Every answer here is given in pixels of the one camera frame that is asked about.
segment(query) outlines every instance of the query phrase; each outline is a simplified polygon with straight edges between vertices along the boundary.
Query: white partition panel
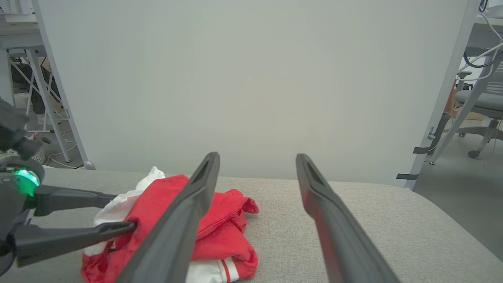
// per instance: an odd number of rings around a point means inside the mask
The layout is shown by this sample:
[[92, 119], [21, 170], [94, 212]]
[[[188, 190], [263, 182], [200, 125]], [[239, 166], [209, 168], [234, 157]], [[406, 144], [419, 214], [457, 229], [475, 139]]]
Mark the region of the white partition panel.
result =
[[329, 180], [403, 186], [469, 2], [38, 0], [35, 11], [98, 170], [190, 174], [218, 151], [222, 176], [293, 179], [307, 153]]

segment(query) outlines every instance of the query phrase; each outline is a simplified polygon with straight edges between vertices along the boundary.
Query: green light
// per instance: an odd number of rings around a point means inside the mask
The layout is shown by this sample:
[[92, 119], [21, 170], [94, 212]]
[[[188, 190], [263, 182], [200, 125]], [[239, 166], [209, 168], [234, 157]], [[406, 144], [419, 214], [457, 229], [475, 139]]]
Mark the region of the green light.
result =
[[16, 172], [16, 175], [23, 177], [19, 178], [19, 191], [33, 196], [35, 188], [40, 185], [37, 176], [24, 169]]

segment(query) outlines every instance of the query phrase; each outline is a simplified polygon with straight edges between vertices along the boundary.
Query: gray fabric surface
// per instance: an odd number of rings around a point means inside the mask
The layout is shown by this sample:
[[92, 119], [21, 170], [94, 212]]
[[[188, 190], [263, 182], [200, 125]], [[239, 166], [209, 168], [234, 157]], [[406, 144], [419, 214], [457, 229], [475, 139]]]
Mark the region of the gray fabric surface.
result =
[[[45, 184], [121, 193], [145, 174], [47, 169]], [[402, 282], [502, 282], [503, 263], [438, 207], [403, 188], [330, 183]], [[302, 207], [296, 180], [219, 177], [217, 191], [238, 189], [261, 210], [247, 215], [245, 236], [259, 258], [256, 282], [327, 281], [313, 220]], [[33, 223], [88, 227], [97, 208], [57, 211]], [[2, 282], [81, 282], [74, 252], [22, 269]]]
[[[454, 99], [456, 99], [460, 103], [465, 103], [470, 93], [471, 91], [469, 90], [458, 91], [454, 95]], [[483, 92], [482, 94], [480, 94], [480, 97], [478, 98], [477, 103], [475, 103], [475, 106], [496, 111], [503, 111], [503, 96]]]

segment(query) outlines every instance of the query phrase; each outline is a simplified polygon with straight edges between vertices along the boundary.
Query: office chair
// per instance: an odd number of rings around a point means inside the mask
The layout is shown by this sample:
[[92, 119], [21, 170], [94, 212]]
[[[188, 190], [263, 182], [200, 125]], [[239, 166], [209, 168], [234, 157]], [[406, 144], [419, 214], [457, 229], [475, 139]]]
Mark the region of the office chair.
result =
[[[481, 76], [488, 74], [490, 67], [485, 67]], [[482, 88], [473, 88], [473, 90], [462, 90], [458, 91], [454, 95], [454, 99], [463, 105], [467, 100], [472, 91], [481, 91], [480, 97], [475, 102], [475, 106], [471, 109], [472, 112], [482, 114], [492, 121], [487, 127], [465, 127], [459, 128], [456, 132], [458, 136], [464, 137], [467, 133], [474, 133], [483, 136], [477, 149], [469, 151], [468, 156], [470, 158], [477, 158], [480, 152], [484, 149], [485, 145], [492, 138], [497, 138], [503, 140], [503, 131], [498, 129], [499, 120], [503, 118], [503, 63], [502, 60], [498, 60], [494, 63], [492, 75], [484, 80], [477, 81], [477, 84], [482, 84]]]

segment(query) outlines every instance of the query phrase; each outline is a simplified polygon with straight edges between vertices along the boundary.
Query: white desk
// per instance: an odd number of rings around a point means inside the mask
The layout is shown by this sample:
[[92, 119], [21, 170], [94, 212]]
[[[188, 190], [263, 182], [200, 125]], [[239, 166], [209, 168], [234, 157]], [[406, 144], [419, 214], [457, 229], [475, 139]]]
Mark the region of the white desk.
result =
[[[492, 27], [496, 30], [497, 33], [500, 34], [500, 36], [503, 37], [503, 19], [489, 19], [489, 22], [491, 23]], [[467, 55], [468, 56], [478, 56], [480, 55], [484, 49], [489, 49], [494, 47], [495, 45], [499, 44], [498, 39], [496, 38], [495, 34], [491, 31], [487, 23], [485, 22], [485, 19], [479, 15], [477, 15], [477, 18], [475, 19], [475, 23], [473, 24], [473, 28], [470, 34], [470, 38], [468, 39], [468, 43], [466, 45], [466, 50], [467, 50]], [[477, 102], [478, 98], [482, 94], [481, 91], [477, 91], [476, 88], [483, 87], [483, 86], [477, 86], [477, 84], [474, 85], [473, 90], [466, 100], [466, 102], [463, 104], [463, 109], [461, 112], [458, 114], [456, 120], [454, 120], [454, 123], [452, 124], [452, 127], [450, 130], [447, 132], [447, 135], [443, 139], [441, 143], [437, 146], [437, 149], [435, 150], [435, 153], [433, 154], [431, 164], [435, 164], [437, 161], [438, 157], [442, 152], [444, 151], [445, 147], [449, 143], [449, 141], [452, 139], [454, 134], [458, 131], [459, 127], [461, 126], [461, 123], [465, 120], [466, 116], [468, 113], [470, 113], [471, 109], [473, 106], [475, 106], [475, 103]]]
[[[38, 57], [46, 57], [44, 43], [40, 35], [35, 15], [0, 15], [0, 94], [2, 99], [14, 105], [14, 89], [10, 57], [27, 57], [37, 82], [44, 82]], [[38, 83], [39, 93], [46, 106], [46, 113], [52, 125], [57, 125], [47, 88]], [[71, 162], [61, 138], [59, 127], [54, 133], [66, 162]]]

